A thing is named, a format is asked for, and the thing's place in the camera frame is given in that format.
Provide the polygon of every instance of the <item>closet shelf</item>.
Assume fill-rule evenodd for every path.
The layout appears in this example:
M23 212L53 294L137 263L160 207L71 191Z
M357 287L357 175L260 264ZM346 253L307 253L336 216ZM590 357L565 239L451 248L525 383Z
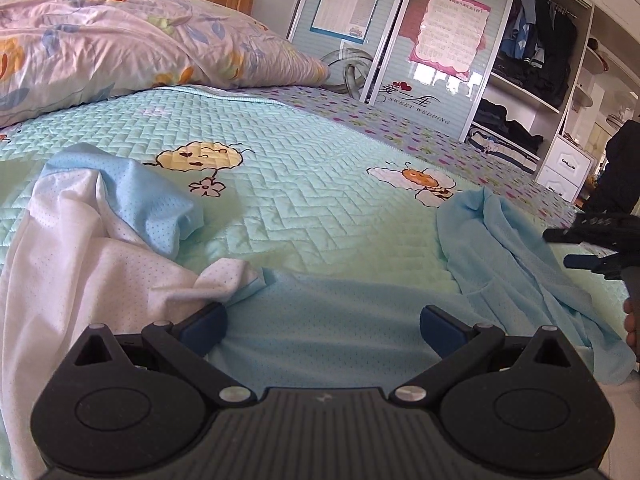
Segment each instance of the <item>closet shelf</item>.
M600 56L591 50L589 47L584 51L584 61L582 66L585 67L591 74L598 75L604 72L604 64L600 59Z
M553 113L560 113L560 110L558 110L557 108L553 108L549 103L543 101L539 97L533 95L531 92L519 87L518 85L493 72L491 72L489 76L489 84L491 86L495 86L496 88L502 90L507 94L512 95L519 101L524 102L532 108L539 108L540 105L542 105L543 107L548 108L548 110L551 110Z
M471 121L471 125L479 128L480 130L488 133L489 135L492 136L496 136L498 137L498 139L503 140L504 142L508 142L511 146L513 146L514 148L518 149L518 150L524 150L525 152L527 152L530 156L532 156L533 158L536 159L536 161L540 160L540 157L537 156L535 153L531 153L529 150L526 150L525 148L523 148L522 146L516 144L515 142L513 142L512 140L509 140L503 136L501 136L500 134L495 133L493 130L490 130L489 128L487 128L486 126L482 126L482 124L476 123L475 121Z
M587 94L580 85L575 86L574 102L582 108L591 108L593 106L593 99L591 99L591 96Z

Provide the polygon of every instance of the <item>pillow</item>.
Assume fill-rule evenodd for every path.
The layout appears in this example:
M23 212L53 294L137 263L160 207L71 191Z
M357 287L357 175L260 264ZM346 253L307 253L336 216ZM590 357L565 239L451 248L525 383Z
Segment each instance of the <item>pillow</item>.
M155 86L327 76L263 24L205 0L0 0L0 126Z

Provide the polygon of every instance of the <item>dark jacket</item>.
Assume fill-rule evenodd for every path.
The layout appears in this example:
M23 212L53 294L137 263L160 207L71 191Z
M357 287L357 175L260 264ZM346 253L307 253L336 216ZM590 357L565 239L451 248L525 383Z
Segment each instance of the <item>dark jacket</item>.
M607 166L598 180L624 211L631 211L640 198L640 123L627 121L607 142Z

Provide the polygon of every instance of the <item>black device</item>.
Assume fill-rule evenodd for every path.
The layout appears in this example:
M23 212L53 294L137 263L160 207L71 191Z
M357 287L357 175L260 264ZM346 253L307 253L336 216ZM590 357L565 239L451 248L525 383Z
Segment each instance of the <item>black device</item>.
M609 256L568 254L564 266L602 274L605 280L622 280L632 300L636 324L636 355L640 360L640 218L625 213L578 213L569 228L547 229L549 243L588 242L612 251Z
M225 335L210 304L140 334L90 325L34 406L46 480L602 480L614 417L555 326L469 327L435 306L443 358L380 388L269 388L258 399L202 356Z

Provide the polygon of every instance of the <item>metal screw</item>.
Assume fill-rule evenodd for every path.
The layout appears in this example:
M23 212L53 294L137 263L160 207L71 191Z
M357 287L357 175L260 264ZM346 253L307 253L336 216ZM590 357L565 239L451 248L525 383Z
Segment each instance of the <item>metal screw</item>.
M220 390L219 395L225 402L245 402L251 397L251 391L244 386L227 386Z
M396 390L396 397L404 402L418 402L427 396L427 391L421 386L400 386Z

